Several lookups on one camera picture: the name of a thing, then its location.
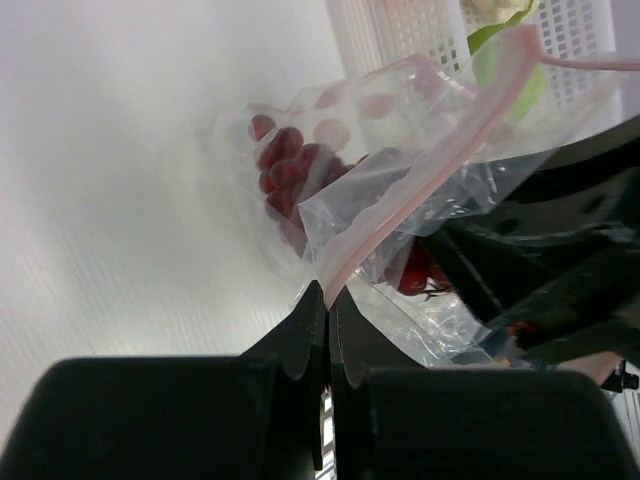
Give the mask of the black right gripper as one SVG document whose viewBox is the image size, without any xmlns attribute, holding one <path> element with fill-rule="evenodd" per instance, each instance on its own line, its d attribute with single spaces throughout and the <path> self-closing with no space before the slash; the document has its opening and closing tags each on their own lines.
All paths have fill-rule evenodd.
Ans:
<svg viewBox="0 0 640 480">
<path fill-rule="evenodd" d="M 423 239 L 471 314 L 525 359 L 639 360 L 639 121 L 560 148 L 491 212 Z"/>
</svg>

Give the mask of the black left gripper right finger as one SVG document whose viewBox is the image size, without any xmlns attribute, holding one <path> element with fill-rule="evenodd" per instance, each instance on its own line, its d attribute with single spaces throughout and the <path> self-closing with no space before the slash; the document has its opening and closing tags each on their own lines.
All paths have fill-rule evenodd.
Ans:
<svg viewBox="0 0 640 480">
<path fill-rule="evenodd" d="M 343 291 L 328 315 L 341 479 L 635 479 L 603 392 L 571 371 L 436 368 Z"/>
</svg>

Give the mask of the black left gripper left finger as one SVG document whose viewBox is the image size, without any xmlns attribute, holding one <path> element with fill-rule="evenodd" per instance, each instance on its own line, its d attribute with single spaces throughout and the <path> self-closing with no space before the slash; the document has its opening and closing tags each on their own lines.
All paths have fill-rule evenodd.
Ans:
<svg viewBox="0 0 640 480">
<path fill-rule="evenodd" d="M 5 479 L 311 479 L 327 311 L 312 282 L 238 356 L 80 357 L 35 384 Z"/>
</svg>

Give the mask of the fake green apple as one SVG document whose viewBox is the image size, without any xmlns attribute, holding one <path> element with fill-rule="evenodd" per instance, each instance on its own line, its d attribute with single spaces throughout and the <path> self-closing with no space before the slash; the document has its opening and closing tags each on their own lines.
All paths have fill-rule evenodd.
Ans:
<svg viewBox="0 0 640 480">
<path fill-rule="evenodd" d="M 517 24 L 489 25 L 468 37 L 472 71 L 477 85 L 501 101 L 511 100 L 504 120 L 519 123 L 541 101 L 546 89 L 544 67 L 534 61 L 540 52 L 537 28 Z"/>
</svg>

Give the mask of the clear zip top bag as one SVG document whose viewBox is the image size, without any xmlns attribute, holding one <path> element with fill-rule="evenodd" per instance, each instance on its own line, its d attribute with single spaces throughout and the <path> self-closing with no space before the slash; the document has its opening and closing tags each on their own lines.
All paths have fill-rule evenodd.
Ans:
<svg viewBox="0 0 640 480">
<path fill-rule="evenodd" d="M 546 89 L 523 120 L 504 120 L 511 100 L 481 89 L 472 59 L 448 74 L 412 54 L 360 78 L 303 89 L 288 110 L 246 106 L 223 115 L 212 138 L 215 170 L 278 279 L 302 290 L 317 282 L 326 306 L 348 291 L 389 340 L 427 367 L 573 364 L 525 359 L 507 333 L 483 326 L 452 291 L 406 296 L 367 275 L 445 222 L 491 212 L 560 148 L 590 138 L 580 131 L 615 98 L 637 58 L 533 52 Z M 299 205 L 310 261 L 281 239 L 260 191 L 257 156 L 275 137 L 254 140 L 251 119 L 271 117 L 299 129 L 306 143 L 331 146 L 349 173 Z"/>
</svg>

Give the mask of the fake red grape bunch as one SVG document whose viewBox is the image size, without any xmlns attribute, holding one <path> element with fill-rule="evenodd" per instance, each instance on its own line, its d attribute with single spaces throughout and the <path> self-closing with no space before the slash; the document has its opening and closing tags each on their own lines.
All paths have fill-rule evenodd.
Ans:
<svg viewBox="0 0 640 480">
<path fill-rule="evenodd" d="M 303 225 L 299 205 L 325 191 L 355 166 L 345 163 L 325 143 L 306 143 L 295 127 L 278 129 L 275 121 L 264 114 L 251 119 L 248 133 L 252 139 L 262 140 L 270 132 L 275 137 L 260 151 L 256 161 L 266 213 L 278 223 L 283 242 L 299 257 L 310 261 L 309 230 Z M 433 297 L 452 291 L 446 276 L 415 240 L 386 267 L 371 267 L 367 275 L 372 283 L 386 283 L 406 296 Z"/>
</svg>

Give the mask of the fake white cauliflower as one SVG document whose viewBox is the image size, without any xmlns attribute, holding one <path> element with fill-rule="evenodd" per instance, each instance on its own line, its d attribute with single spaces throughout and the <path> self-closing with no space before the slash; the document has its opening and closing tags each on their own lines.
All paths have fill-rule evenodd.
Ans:
<svg viewBox="0 0 640 480">
<path fill-rule="evenodd" d="M 530 17 L 539 0 L 461 0 L 468 34 L 488 26 L 513 25 Z"/>
</svg>

